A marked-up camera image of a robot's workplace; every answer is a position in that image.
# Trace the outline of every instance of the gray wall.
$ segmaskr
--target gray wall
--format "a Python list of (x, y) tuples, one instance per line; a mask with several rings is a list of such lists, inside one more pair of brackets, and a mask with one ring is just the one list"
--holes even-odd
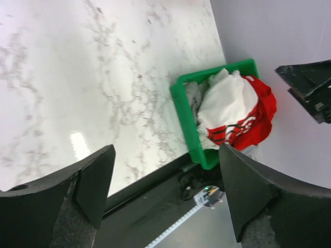
[(331, 59), (331, 1), (211, 0), (228, 63), (254, 58), (278, 100), (266, 165), (331, 188), (331, 125), (317, 124), (287, 93), (279, 65)]

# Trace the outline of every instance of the marble table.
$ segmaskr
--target marble table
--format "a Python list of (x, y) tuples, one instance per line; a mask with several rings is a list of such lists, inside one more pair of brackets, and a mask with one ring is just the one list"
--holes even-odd
[(169, 86), (224, 64), (209, 0), (0, 2), (0, 190), (107, 144), (109, 195), (187, 148)]

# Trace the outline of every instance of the white measuring strip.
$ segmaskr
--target white measuring strip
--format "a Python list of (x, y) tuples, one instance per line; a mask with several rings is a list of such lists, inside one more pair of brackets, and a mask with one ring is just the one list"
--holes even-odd
[(167, 230), (165, 230), (163, 233), (161, 233), (159, 237), (157, 237), (155, 240), (153, 240), (151, 243), (149, 243), (149, 245), (146, 246), (145, 248), (155, 247), (166, 236), (168, 236), (170, 233), (172, 233), (172, 231), (174, 231), (176, 228), (178, 228), (180, 225), (182, 225), (188, 218), (190, 218), (192, 215), (194, 215), (202, 207), (203, 207), (203, 205), (196, 205), (195, 207), (193, 207), (190, 211), (188, 211), (186, 214), (184, 214), (178, 221), (176, 221), (174, 224), (172, 224)]

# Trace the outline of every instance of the marble countertop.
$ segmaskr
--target marble countertop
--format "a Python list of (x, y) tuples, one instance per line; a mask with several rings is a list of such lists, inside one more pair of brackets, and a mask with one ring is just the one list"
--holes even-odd
[(0, 190), (104, 145), (109, 195), (187, 152), (169, 86), (224, 64), (209, 0), (0, 2)]

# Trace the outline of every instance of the green plastic basket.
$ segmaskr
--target green plastic basket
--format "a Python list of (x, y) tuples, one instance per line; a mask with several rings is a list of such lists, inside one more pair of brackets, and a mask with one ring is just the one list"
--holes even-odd
[(229, 73), (239, 70), (240, 74), (243, 76), (254, 75), (259, 77), (254, 60), (247, 59), (225, 66), (182, 75), (178, 78), (177, 83), (170, 87), (170, 92), (175, 103), (179, 122), (182, 126), (192, 162), (201, 164), (203, 169), (212, 169), (219, 164), (218, 151), (202, 149), (197, 127), (195, 126), (193, 114), (185, 93), (184, 83), (197, 82), (201, 84), (211, 75), (217, 74), (223, 68), (226, 68)]

